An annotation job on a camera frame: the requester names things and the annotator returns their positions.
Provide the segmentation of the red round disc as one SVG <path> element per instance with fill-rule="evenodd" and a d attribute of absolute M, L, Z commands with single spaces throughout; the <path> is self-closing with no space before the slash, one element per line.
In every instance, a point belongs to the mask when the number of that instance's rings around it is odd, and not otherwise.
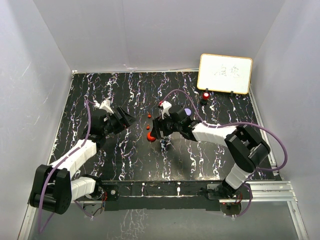
<path fill-rule="evenodd" d="M 154 141 L 156 141 L 157 139 L 156 139 L 155 137 L 151 136 L 151 132 L 148 132 L 148 133 L 147 133 L 147 140 L 148 140 L 149 142 L 154 142 Z"/>

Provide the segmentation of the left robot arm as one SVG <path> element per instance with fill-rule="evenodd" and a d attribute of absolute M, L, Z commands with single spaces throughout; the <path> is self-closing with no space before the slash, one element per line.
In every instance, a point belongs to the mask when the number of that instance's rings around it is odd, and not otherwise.
<path fill-rule="evenodd" d="M 86 195 L 97 200 L 103 195 L 104 188 L 97 177 L 72 178 L 105 145 L 108 135 L 119 134 L 136 121 L 121 107 L 116 110 L 114 113 L 104 106 L 89 113 L 88 125 L 75 146 L 60 159 L 36 169 L 29 197 L 32 207 L 62 215 L 72 201 Z"/>

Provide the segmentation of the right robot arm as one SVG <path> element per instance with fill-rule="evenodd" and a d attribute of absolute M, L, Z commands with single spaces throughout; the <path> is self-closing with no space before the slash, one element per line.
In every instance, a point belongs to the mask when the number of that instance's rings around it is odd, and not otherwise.
<path fill-rule="evenodd" d="M 177 132 L 190 141 L 209 142 L 228 148 L 234 165 L 222 183 L 214 189 L 201 189 L 206 197 L 235 198 L 240 194 L 241 186 L 271 151 L 269 145 L 247 124 L 209 127 L 204 121 L 192 119 L 189 108 L 171 105 L 166 101 L 159 108 L 161 115 L 152 120 L 152 130 L 147 134 L 149 141 Z"/>

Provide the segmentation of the purple earbud charging case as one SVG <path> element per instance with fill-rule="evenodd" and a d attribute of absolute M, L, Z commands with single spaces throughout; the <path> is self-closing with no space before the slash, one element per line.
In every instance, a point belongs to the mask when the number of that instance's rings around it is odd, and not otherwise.
<path fill-rule="evenodd" d="M 190 116 L 192 114 L 192 111 L 189 108 L 184 109 L 187 116 Z"/>

